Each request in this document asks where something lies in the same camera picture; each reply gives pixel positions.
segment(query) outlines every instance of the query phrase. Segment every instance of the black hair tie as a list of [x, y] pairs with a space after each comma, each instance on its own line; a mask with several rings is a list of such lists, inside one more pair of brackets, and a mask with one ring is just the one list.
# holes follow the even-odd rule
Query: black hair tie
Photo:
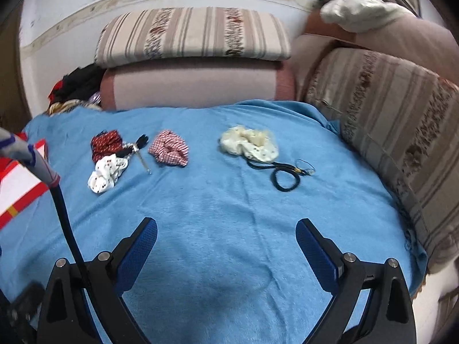
[[[308, 171], [305, 171], [303, 169], [300, 169], [290, 164], [277, 163], [273, 161], [272, 163], [268, 163], [269, 165], [258, 165], [258, 164], [254, 164], [254, 162], [248, 158], [246, 158], [246, 160], [247, 160], [247, 164], [249, 165], [249, 167], [253, 169], [274, 169], [274, 171], [271, 174], [271, 181], [274, 184], [274, 187], [279, 191], [287, 192], [287, 191], [292, 191], [296, 189], [298, 185], [300, 184], [300, 175], [310, 174], [308, 173]], [[279, 171], [283, 171], [283, 172], [291, 174], [295, 178], [295, 183], [290, 187], [281, 186], [277, 180], [277, 172]]]

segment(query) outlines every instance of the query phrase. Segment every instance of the wall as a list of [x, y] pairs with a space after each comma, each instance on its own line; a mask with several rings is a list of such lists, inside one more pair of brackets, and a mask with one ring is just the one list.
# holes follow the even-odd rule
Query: wall
[[432, 5], [430, 0], [419, 0], [419, 7], [421, 8], [422, 19], [429, 20], [430, 22], [437, 23], [443, 27], [446, 27], [443, 18], [439, 12]]
[[93, 61], [97, 38], [113, 17], [134, 9], [175, 6], [244, 7], [279, 17], [291, 38], [301, 33], [311, 0], [25, 0], [21, 70], [33, 116], [63, 75]]

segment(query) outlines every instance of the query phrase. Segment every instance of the black cloth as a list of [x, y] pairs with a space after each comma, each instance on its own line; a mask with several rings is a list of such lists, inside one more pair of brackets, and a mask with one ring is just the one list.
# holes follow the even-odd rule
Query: black cloth
[[67, 102], [71, 99], [88, 101], [95, 92], [100, 90], [104, 73], [105, 69], [92, 63], [65, 75], [62, 79], [62, 87], [52, 91], [51, 104]]

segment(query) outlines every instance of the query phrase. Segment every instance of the striped cushion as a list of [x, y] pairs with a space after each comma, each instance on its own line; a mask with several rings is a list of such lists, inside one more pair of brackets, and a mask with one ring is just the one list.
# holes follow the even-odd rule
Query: striped cushion
[[96, 63], [116, 67], [156, 58], [290, 57], [281, 21], [269, 13], [224, 7], [178, 7], [131, 12], [100, 34]]
[[429, 271], [459, 254], [459, 88], [386, 54], [339, 48], [307, 92], [399, 196], [429, 256]]

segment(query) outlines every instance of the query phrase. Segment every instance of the blue gripper pad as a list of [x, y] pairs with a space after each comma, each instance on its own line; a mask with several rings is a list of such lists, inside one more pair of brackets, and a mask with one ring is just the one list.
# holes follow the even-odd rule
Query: blue gripper pad
[[[316, 239], [317, 235], [314, 235], [306, 226], [305, 220], [309, 222], [308, 219], [300, 220], [295, 230], [298, 245], [306, 256], [322, 289], [335, 295], [338, 292], [338, 269]], [[311, 226], [324, 240], [314, 225], [311, 224]]]
[[125, 291], [129, 291], [134, 286], [134, 282], [156, 242], [158, 235], [156, 221], [151, 218], [148, 218], [148, 220], [147, 225], [119, 263], [115, 284], [115, 292], [118, 296], [121, 296]]

